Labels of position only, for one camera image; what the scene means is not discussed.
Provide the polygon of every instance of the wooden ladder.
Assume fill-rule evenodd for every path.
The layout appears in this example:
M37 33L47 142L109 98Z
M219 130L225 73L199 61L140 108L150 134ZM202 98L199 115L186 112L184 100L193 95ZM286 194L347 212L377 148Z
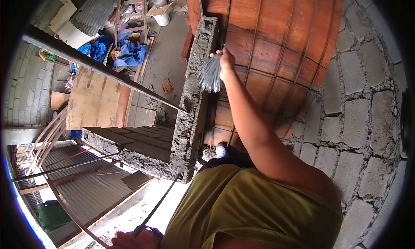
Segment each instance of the wooden ladder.
M143 8L142 8L142 17L144 19L144 26L143 27L132 27L132 28L128 28L128 29L123 29L123 30L118 30L118 23L120 22L120 18L124 19L124 18L132 18L132 17L136 17L139 16L139 13L131 13L131 14L126 14L124 16L120 15L120 10L121 7L124 5L132 5L132 4L137 4L137 3L143 3ZM116 9L116 13L115 13L115 25L114 25L114 36L115 36L115 47L118 47L118 41L117 41L117 37L118 34L123 34L123 33L127 33L127 32L133 32L133 31L138 31L138 30L144 30L144 44L147 44L148 41L148 28L147 28L147 21L146 21L146 14L147 14L147 0L127 0L127 1L122 1L122 0L117 0L117 6L115 7Z

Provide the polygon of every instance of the hand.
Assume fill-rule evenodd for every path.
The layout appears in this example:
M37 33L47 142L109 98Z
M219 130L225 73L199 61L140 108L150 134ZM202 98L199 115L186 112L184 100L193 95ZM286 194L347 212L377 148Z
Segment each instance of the hand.
M158 249L160 239L152 231L143 230L136 238L132 237L133 232L116 232L111 239L112 246L107 249Z
M226 75L229 74L229 72L235 71L235 56L233 56L228 49L224 48L222 50L217 50L216 54L222 54L220 58L220 79L225 80Z

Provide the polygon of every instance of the concrete floor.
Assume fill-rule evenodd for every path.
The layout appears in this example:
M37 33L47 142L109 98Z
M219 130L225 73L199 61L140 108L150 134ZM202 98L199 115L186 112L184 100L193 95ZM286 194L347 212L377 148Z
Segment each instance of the concrete floor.
M185 23L186 16L188 16L188 13L171 13L171 22L161 28L157 25L154 18L150 19L150 36L158 31L159 33L153 43L147 62L146 73L144 77L138 80L138 83L144 87L177 105L180 102L183 91L187 67L187 63L183 63L180 60L180 54L190 27ZM166 79L169 79L173 87L173 90L169 93L164 93L163 91L162 83ZM138 107L156 111L156 124L174 126L176 123L176 109L155 101L148 96L134 92L128 126L140 127L142 122L146 120L141 114L142 110L137 109Z

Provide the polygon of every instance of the tie wire bundle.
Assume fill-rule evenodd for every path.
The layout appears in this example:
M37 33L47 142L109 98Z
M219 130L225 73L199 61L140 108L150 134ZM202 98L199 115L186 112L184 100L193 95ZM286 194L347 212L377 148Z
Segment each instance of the tie wire bundle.
M207 59L197 75L200 88L207 92L219 92L222 81L219 78L221 54L216 54Z

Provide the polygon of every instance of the person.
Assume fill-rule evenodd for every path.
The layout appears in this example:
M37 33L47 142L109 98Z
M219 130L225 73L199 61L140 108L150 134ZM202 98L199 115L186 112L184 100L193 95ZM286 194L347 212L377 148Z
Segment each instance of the person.
M235 57L225 48L216 53L235 128L255 167L229 163L219 145L225 163L214 159L195 176L162 239L149 230L137 238L118 232L110 248L332 248L343 221L335 185L285 147L236 74Z

